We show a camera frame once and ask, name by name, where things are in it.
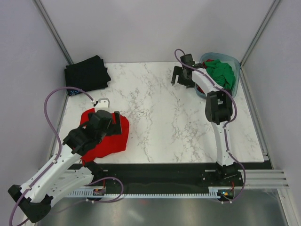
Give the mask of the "blue plastic basin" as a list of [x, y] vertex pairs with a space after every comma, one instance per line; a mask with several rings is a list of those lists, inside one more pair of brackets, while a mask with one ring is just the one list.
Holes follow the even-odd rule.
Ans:
[[209, 53], [205, 53], [201, 57], [198, 64], [203, 66], [202, 63], [207, 61], [208, 59], [211, 59], [211, 60], [220, 59], [221, 62], [228, 63], [232, 67], [234, 75], [236, 77], [236, 83], [235, 83], [235, 86], [233, 87], [233, 89], [230, 90], [230, 91], [232, 93], [233, 98], [235, 98], [235, 96], [237, 94], [237, 89], [238, 89], [238, 84], [239, 84], [239, 77], [240, 77], [240, 63], [238, 62], [238, 60], [231, 57], [231, 56], [225, 55], [225, 54], [209, 52]]

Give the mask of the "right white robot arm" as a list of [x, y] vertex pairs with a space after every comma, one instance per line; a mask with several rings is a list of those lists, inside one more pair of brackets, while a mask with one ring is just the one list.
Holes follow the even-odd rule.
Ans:
[[195, 63], [191, 54], [174, 56], [181, 66], [174, 68], [171, 83], [186, 87], [198, 85], [206, 95], [205, 116], [211, 123], [217, 148], [216, 182], [227, 185], [238, 174], [238, 167], [230, 153], [230, 129], [227, 126], [237, 116], [237, 106], [229, 91], [218, 85], [201, 64]]

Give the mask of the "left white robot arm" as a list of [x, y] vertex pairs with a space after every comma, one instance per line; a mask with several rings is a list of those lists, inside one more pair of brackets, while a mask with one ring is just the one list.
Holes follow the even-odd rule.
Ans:
[[28, 181], [12, 185], [8, 193], [32, 223], [42, 220], [52, 207], [72, 191], [103, 181], [103, 170], [94, 161], [83, 161], [83, 167], [62, 181], [60, 176], [75, 162], [100, 144], [106, 136], [120, 135], [119, 112], [98, 110], [88, 114], [88, 121], [72, 129], [59, 151]]

